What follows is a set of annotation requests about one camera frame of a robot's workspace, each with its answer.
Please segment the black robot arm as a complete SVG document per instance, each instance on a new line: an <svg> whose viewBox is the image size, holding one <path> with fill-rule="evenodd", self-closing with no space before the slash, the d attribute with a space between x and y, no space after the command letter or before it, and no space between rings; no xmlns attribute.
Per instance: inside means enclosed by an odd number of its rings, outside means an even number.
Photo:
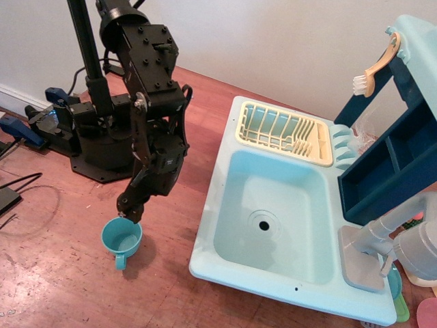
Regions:
<svg viewBox="0 0 437 328"><path fill-rule="evenodd" d="M139 223L152 196L167 196L180 174L189 144L185 113L191 86L172 74L178 47L165 25L152 24L141 2L97 1L100 38L116 54L131 99L132 178L117 199L119 215Z"/></svg>

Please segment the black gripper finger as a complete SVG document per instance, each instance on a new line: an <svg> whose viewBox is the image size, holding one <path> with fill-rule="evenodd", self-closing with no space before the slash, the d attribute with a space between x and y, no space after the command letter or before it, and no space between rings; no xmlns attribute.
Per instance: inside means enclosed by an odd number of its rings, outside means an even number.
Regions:
<svg viewBox="0 0 437 328"><path fill-rule="evenodd" d="M124 194L119 195L117 198L117 212L120 217L129 216L130 202Z"/></svg>
<svg viewBox="0 0 437 328"><path fill-rule="evenodd" d="M135 204L126 211L126 218L132 221L134 224L140 222L144 211L143 204Z"/></svg>

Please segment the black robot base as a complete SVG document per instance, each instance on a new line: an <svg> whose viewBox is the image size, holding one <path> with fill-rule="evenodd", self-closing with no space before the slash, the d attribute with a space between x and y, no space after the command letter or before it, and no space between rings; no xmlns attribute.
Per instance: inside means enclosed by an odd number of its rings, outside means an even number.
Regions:
<svg viewBox="0 0 437 328"><path fill-rule="evenodd" d="M98 117L91 102L75 98L43 111L27 105L25 113L45 148L68 156L72 171L104 184L130 178L134 164L129 95L112 96L111 104L114 112L107 118Z"/></svg>

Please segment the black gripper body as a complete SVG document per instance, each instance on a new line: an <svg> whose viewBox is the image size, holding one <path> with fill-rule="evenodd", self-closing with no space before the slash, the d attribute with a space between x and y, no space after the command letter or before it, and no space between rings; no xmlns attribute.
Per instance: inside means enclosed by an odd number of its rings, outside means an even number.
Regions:
<svg viewBox="0 0 437 328"><path fill-rule="evenodd" d="M149 135L150 162L136 161L132 179L123 194L130 207L144 204L152 195L169 194L178 179L189 145L181 134L155 132Z"/></svg>

